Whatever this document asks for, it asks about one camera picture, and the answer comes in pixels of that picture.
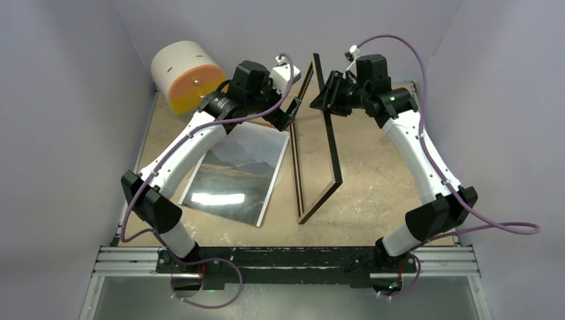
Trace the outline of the mountain landscape photo print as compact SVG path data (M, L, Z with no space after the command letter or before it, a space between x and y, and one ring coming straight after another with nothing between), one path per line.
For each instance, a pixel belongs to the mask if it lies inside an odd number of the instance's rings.
M287 131L237 125L199 160L179 203L260 227L289 139Z

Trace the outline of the round white drawer cabinet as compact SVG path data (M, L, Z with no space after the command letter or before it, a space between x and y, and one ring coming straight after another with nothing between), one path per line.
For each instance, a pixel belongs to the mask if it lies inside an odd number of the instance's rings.
M227 79L225 72L193 41L163 47L150 66L158 90L178 116L192 113L202 99Z

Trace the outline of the aluminium rail frame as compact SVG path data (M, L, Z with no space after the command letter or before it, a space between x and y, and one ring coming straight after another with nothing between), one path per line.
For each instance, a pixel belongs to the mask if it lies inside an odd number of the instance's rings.
M228 283L348 285L372 288L384 297L406 293L411 277L455 277L470 287L479 319L489 319L480 270L470 247L423 247L389 261L362 247L202 247L193 263L175 261L156 247L102 247L95 260L81 319L93 319L105 283L112 277L198 278L205 289Z

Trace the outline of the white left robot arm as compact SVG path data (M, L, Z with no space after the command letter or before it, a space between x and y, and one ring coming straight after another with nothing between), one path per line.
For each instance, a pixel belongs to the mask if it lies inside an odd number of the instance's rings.
M298 101L287 111L281 106L301 76L289 57L278 57L272 69L254 61L239 63L230 79L201 99L189 124L150 165L121 177L127 202L123 221L134 213L147 223L181 272L189 273L199 263L199 245L183 227L182 209L171 201L183 177L241 123L262 118L280 131L286 129Z

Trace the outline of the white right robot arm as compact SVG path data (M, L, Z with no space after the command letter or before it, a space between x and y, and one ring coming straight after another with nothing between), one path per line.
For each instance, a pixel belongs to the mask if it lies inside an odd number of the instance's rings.
M341 117L349 116L353 109L364 110L394 143L416 183L421 206L407 212L404 223L374 246L375 265L390 271L412 248L460 226L469 211L459 201L473 206L478 195L441 158L428 159L438 152L420 127L416 97L405 87L392 86L386 58L365 55L355 59L354 66L356 73L331 71L310 107Z

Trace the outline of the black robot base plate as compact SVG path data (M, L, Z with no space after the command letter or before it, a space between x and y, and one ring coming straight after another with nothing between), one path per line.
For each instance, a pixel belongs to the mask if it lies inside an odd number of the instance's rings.
M158 252L156 272L173 277L203 276L205 290L226 284L348 285L398 291L403 275L417 270L414 257L384 260L373 246L200 247L180 262Z

